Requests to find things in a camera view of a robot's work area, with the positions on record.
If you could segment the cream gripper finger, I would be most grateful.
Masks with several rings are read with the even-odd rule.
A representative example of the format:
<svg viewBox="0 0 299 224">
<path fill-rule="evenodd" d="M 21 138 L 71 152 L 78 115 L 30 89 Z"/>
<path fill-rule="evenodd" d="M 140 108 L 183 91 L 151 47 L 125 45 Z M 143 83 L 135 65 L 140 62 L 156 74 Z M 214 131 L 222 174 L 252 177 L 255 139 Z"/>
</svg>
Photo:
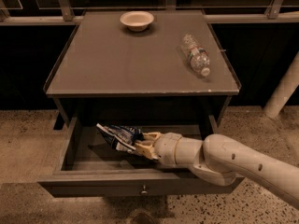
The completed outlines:
<svg viewBox="0 0 299 224">
<path fill-rule="evenodd" d="M 136 143 L 136 152 L 149 160 L 157 160 L 158 155 L 155 152 L 153 143 Z"/>
<path fill-rule="evenodd" d="M 155 142 L 162 136 L 160 132 L 152 132 L 152 133 L 143 133 L 143 137 L 145 140 L 149 140 L 151 142 Z"/>
</svg>

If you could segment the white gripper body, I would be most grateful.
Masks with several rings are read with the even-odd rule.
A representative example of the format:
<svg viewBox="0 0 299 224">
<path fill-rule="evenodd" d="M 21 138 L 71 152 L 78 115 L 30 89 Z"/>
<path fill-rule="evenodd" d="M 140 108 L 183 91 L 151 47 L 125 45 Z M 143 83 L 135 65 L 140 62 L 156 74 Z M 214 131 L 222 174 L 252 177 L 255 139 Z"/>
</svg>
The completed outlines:
<svg viewBox="0 0 299 224">
<path fill-rule="evenodd" d="M 158 161 L 168 167 L 176 167 L 176 147 L 178 141 L 182 138 L 178 133 L 162 134 L 154 144 L 154 150 Z"/>
</svg>

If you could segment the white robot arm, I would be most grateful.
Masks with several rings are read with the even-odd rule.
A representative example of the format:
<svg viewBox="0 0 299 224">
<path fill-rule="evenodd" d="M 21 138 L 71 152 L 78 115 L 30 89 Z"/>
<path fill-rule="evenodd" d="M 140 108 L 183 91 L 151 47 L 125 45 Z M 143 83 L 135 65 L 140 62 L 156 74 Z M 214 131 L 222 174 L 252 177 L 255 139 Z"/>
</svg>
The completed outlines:
<svg viewBox="0 0 299 224">
<path fill-rule="evenodd" d="M 208 183 L 233 184 L 242 175 L 299 208 L 299 168 L 260 153 L 221 134 L 204 140 L 178 133 L 145 133 L 135 150 L 172 168 L 186 168 Z"/>
</svg>

